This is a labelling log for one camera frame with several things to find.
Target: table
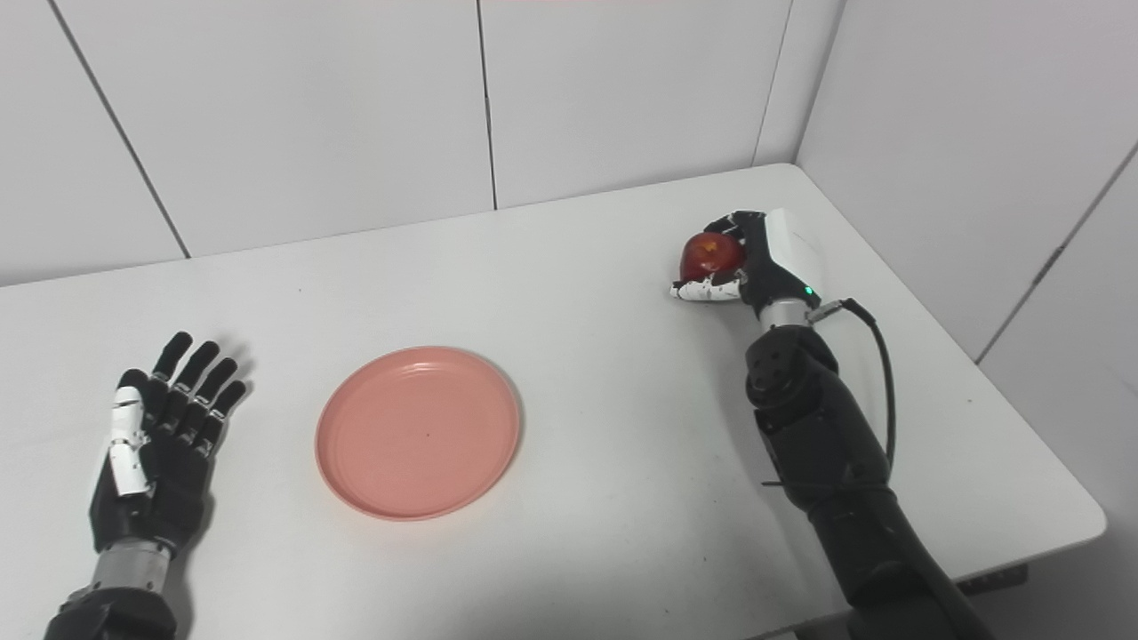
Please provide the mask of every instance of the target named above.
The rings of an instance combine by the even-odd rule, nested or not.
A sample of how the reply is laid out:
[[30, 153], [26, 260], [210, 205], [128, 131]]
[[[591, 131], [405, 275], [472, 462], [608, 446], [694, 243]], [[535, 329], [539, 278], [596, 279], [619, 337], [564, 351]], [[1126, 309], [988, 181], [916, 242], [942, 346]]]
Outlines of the table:
[[[0, 289], [0, 637], [39, 638], [89, 579], [114, 384], [178, 329], [218, 339], [253, 381], [167, 590], [192, 638], [740, 640], [843, 612], [805, 517], [759, 486], [775, 476], [742, 393], [750, 311], [667, 294], [706, 222], [778, 206], [815, 227], [830, 296], [880, 320], [893, 485], [945, 569], [1099, 535], [1099, 507], [869, 245], [770, 165]], [[868, 333], [843, 315], [819, 329], [883, 424]], [[421, 344], [501, 367], [521, 444], [473, 504], [372, 519], [323, 485], [316, 418], [357, 367]]]

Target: red apple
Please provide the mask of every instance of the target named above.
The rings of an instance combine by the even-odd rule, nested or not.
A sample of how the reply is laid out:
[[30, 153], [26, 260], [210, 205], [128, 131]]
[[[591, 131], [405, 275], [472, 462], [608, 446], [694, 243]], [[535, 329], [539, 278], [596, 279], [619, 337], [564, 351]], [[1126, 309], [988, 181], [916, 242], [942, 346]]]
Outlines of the red apple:
[[679, 259], [681, 280], [702, 280], [719, 271], [743, 265], [743, 245], [724, 233], [704, 231], [692, 236]]

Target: robotic hand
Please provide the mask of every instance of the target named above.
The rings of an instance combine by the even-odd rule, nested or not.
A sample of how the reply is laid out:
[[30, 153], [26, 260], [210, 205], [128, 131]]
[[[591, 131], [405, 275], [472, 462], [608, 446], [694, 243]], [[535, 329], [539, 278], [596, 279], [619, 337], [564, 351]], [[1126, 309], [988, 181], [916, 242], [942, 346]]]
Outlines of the robotic hand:
[[99, 553], [94, 576], [60, 607], [47, 640], [174, 638], [176, 621], [162, 597], [166, 569], [201, 527], [214, 450], [246, 393], [240, 380], [222, 391], [237, 372], [230, 358], [198, 386], [218, 355], [214, 342], [198, 347], [171, 385], [192, 342], [179, 333], [150, 375], [131, 369], [118, 383], [89, 511]]
[[[992, 640], [921, 544], [889, 487], [892, 371], [873, 315], [851, 298], [822, 303], [818, 246], [802, 221], [787, 212], [739, 211], [707, 231], [737, 240], [744, 249], [741, 265], [704, 269], [710, 272], [673, 282], [671, 294], [688, 301], [742, 300], [754, 310], [762, 334], [745, 353], [745, 392], [778, 474], [780, 482], [767, 484], [783, 487], [814, 526], [853, 607], [850, 635]], [[813, 328], [841, 309], [865, 321], [877, 342], [889, 413], [884, 449], [838, 376], [836, 359]]]

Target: black arm segment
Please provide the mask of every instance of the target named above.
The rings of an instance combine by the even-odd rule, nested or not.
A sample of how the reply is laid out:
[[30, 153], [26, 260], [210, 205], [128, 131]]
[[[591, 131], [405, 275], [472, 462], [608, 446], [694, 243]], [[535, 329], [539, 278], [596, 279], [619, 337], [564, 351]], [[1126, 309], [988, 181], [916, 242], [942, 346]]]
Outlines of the black arm segment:
[[807, 514], [853, 607], [853, 639], [993, 640], [909, 526], [885, 453], [814, 329], [770, 329], [747, 363], [780, 484]]

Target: plate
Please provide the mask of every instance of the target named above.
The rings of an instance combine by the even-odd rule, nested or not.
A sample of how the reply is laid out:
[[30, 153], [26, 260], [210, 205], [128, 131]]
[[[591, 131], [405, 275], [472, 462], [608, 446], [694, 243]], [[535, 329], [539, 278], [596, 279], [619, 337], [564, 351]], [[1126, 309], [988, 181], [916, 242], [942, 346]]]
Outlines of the plate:
[[316, 462], [345, 502], [380, 518], [434, 518], [477, 500], [518, 445], [513, 391], [456, 348], [397, 351], [352, 374], [316, 427]]

